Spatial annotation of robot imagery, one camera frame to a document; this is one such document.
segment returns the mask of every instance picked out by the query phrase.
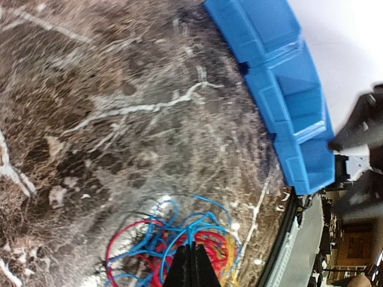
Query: red wire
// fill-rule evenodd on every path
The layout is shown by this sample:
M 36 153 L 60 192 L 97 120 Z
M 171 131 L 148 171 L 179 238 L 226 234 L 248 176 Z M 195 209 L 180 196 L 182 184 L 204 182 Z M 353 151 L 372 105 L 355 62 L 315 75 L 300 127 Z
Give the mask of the red wire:
M 113 238 L 112 240 L 110 241 L 109 245 L 108 245 L 108 249 L 107 249 L 107 258 L 106 258 L 106 267 L 107 267 L 107 275 L 108 275 L 108 278 L 112 281 L 112 286 L 113 287 L 118 287 L 118 285 L 116 284 L 115 280 L 114 280 L 114 277 L 113 277 L 113 270 L 112 268 L 108 266 L 109 264 L 109 261 L 110 261 L 110 253 L 111 253 L 111 248 L 114 244 L 114 242 L 125 232 L 127 232 L 129 229 L 131 229 L 132 227 L 135 227 L 139 224 L 149 224 L 149 223 L 153 223 L 153 224 L 157 224 L 159 226 L 163 226 L 163 224 L 160 222 L 160 221 L 155 221 L 155 220 L 142 220 L 142 221 L 138 221 L 136 223 L 133 223 L 133 224 L 130 224 L 129 226 L 127 226 L 126 228 L 124 228 L 123 230 L 119 231 Z M 163 240 L 166 242 L 166 239 L 168 237 L 168 235 L 164 232 L 163 235 Z M 227 242 L 226 242 L 226 238 L 224 236 L 221 236 L 217 233 L 214 233 L 214 232 L 210 232 L 210 231 L 200 231 L 198 232 L 196 235 L 195 235 L 195 241 L 196 243 L 199 243 L 199 244 L 203 244 L 205 249 L 206 249 L 206 252 L 209 256 L 209 259 L 210 259 L 210 262 L 213 266 L 213 269 L 214 271 L 216 272 L 216 274 L 218 275 L 218 277 L 220 277 L 220 274 L 222 272 L 222 269 L 225 268 L 225 266 L 227 265 L 227 260 L 228 260 L 228 254 L 227 254 Z M 174 248 L 178 248 L 179 246 L 183 245 L 185 243 L 185 241 L 187 240 L 187 235 L 183 235 L 181 236 L 174 244 Z M 167 248 L 167 245 L 164 244 L 164 243 L 160 243 L 157 248 L 156 248 L 156 252 L 157 253 L 161 253 L 163 252 L 164 250 L 166 250 Z M 153 258 L 152 261 L 150 261 L 150 259 L 142 256 L 142 255 L 137 255 L 138 258 L 140 259 L 143 259 L 146 263 L 148 263 L 151 271 L 153 272 L 153 279 L 152 279 L 152 282 L 151 282 L 151 285 L 152 287 L 162 287 L 161 283 L 160 283 L 160 276 L 159 276 L 159 273 L 160 273 L 160 266 L 161 266 L 161 259 L 160 258 Z M 166 258 L 166 262 L 169 264 L 169 266 L 171 266 L 172 262 L 173 262 L 173 259 L 171 257 L 167 257 Z

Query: marble surface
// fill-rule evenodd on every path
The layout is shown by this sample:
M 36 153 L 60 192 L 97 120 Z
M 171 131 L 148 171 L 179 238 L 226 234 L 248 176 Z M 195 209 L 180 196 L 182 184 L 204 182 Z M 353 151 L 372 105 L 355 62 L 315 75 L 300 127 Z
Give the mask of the marble surface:
M 103 286 L 111 236 L 157 202 L 225 219 L 193 195 L 243 242 L 255 220 L 254 286 L 290 192 L 201 1 L 0 0 L 0 152 L 3 287 Z

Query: yellow wire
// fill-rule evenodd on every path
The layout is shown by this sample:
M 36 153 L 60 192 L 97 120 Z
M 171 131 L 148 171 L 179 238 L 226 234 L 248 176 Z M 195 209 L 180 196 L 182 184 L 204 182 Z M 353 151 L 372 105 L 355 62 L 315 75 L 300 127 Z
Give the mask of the yellow wire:
M 222 287 L 225 287 L 226 283 L 229 283 L 231 285 L 234 285 L 235 287 L 239 287 L 238 282 L 235 279 L 234 272 L 232 271 L 232 267 L 234 266 L 234 257 L 235 257 L 235 250 L 236 250 L 236 244 L 235 244 L 235 238 L 234 236 L 226 236 L 226 242 L 227 242 L 227 264 L 224 271 L 224 275 L 220 281 L 220 285 Z

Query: tangled wire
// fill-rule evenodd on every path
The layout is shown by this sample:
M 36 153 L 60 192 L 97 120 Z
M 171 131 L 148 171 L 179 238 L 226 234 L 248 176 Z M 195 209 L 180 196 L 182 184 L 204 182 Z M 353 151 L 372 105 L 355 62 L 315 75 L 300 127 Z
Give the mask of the tangled wire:
M 161 220 L 156 215 L 151 215 L 148 219 L 130 224 L 112 238 L 108 245 L 105 261 L 109 279 L 105 287 L 110 284 L 118 287 L 116 280 L 122 277 L 135 279 L 138 287 L 161 287 L 172 265 L 177 248 L 181 245 L 192 245 L 193 242 L 196 242 L 197 245 L 204 245 L 221 286 L 225 286 L 227 283 L 238 286 L 233 271 L 238 263 L 241 247 L 234 232 L 230 229 L 229 212 L 214 201 L 199 196 L 194 196 L 194 198 L 207 201 L 223 209 L 227 215 L 228 227 L 222 226 L 212 212 L 194 213 L 176 225 L 178 205 L 172 200 L 164 201 L 158 205 L 157 211 L 163 204 L 171 203 L 174 207 L 174 214 L 168 222 Z M 144 239 L 128 252 L 110 258 L 112 246 L 116 240 L 127 231 L 143 224 L 148 225 Z M 114 276 L 112 264 L 126 257 L 135 257 L 145 262 L 151 270 L 150 274 L 143 279 L 133 274 Z

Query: black object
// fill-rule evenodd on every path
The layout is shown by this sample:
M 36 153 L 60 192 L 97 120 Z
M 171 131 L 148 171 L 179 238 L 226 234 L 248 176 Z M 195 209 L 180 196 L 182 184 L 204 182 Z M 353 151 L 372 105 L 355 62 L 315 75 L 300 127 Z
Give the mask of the black object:
M 321 243 L 319 245 L 320 254 L 322 255 L 331 255 L 331 238 L 330 238 L 331 204 L 332 204 L 332 200 L 328 200 L 322 197 L 324 226 L 323 226 Z
M 335 181 L 324 188 L 326 192 L 348 190 L 351 187 L 352 182 L 349 181 L 350 175 L 347 173 L 346 166 L 348 159 L 345 155 L 337 154 L 335 156 Z
M 368 170 L 335 203 L 333 211 L 346 221 L 383 215 L 382 184 L 383 175 Z
M 262 274 L 259 277 L 257 284 L 254 286 L 256 287 L 267 286 L 267 283 L 273 272 L 276 260 L 278 259 L 278 255 L 281 251 L 286 233 L 290 232 L 291 227 L 293 226 L 295 216 L 297 215 L 298 207 L 299 207 L 298 197 L 295 193 L 295 190 L 293 190 L 291 191 L 290 197 L 288 199 L 285 214 L 282 219 L 282 222 L 278 231 L 278 235 L 276 236 L 273 247 L 270 251 L 269 258 L 266 261 L 265 267 L 263 267 Z
M 312 199 L 317 195 L 318 193 L 315 193 L 312 196 L 307 197 L 301 197 L 298 199 L 298 210 L 297 210 L 297 220 L 298 225 L 302 224 L 303 220 L 303 213 L 306 209 L 309 209 L 312 206 Z
M 323 281 L 323 267 L 322 267 L 322 262 L 323 262 L 323 261 L 326 262 L 326 258 L 325 258 L 324 255 L 322 255 L 322 254 L 317 254 L 317 255 L 315 256 L 315 261 L 314 261 L 314 266 L 313 266 L 313 268 L 312 268 L 312 274 L 311 274 L 311 276 L 314 274 L 314 272 L 315 272 L 316 274 L 319 274 L 319 276 L 318 276 L 318 281 L 316 281 L 315 278 L 314 278 L 314 281 L 313 281 L 313 282 L 310 280 L 310 281 L 313 283 L 313 286 L 321 286 L 321 285 L 322 285 L 322 281 Z
M 310 277 L 307 287 L 318 287 L 317 281 L 315 281 L 314 277 Z
M 383 85 L 374 86 L 371 93 L 358 98 L 346 125 L 329 143 L 329 148 L 341 151 L 355 146 L 383 145 Z
M 352 224 L 343 224 L 342 229 L 344 233 L 371 233 L 373 232 L 373 222 L 360 222 Z
M 163 287 L 221 287 L 203 245 L 180 246 Z

